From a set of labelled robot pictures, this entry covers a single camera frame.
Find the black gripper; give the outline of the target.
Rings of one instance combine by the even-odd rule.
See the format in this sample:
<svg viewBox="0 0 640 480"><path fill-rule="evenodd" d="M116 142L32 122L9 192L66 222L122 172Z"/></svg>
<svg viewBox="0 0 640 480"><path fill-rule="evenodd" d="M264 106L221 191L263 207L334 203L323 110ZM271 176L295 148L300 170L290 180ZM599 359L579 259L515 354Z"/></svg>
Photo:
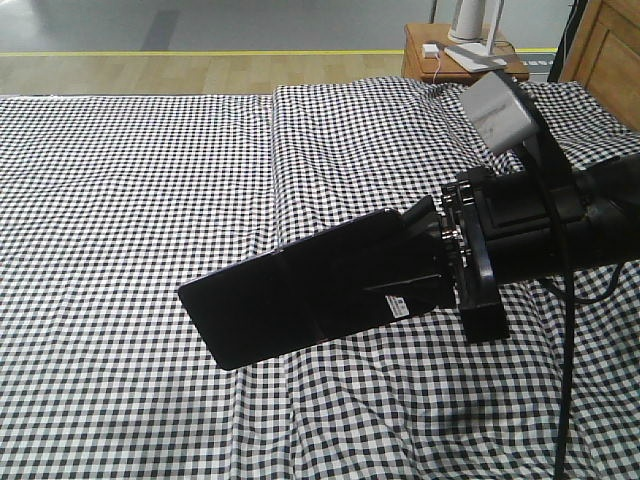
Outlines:
<svg viewBox="0 0 640 480"><path fill-rule="evenodd" d="M478 167L441 188L442 230L451 257L468 343L509 337L499 287L566 271L541 190L531 175L495 176ZM401 215L408 234L374 243L335 262L357 291L455 306L454 280L440 215L426 195Z"/></svg>

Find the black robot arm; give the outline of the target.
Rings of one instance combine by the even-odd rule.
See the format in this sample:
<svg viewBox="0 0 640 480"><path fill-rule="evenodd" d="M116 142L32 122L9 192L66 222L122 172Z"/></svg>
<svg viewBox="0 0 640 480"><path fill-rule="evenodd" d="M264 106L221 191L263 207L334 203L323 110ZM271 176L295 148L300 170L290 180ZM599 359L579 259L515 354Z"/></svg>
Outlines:
<svg viewBox="0 0 640 480"><path fill-rule="evenodd" d="M358 294L400 297L413 315L457 308L469 343L509 335L499 287L639 256L639 159L615 157L548 184L531 170L459 174L441 205L358 220L370 238L335 263Z"/></svg>

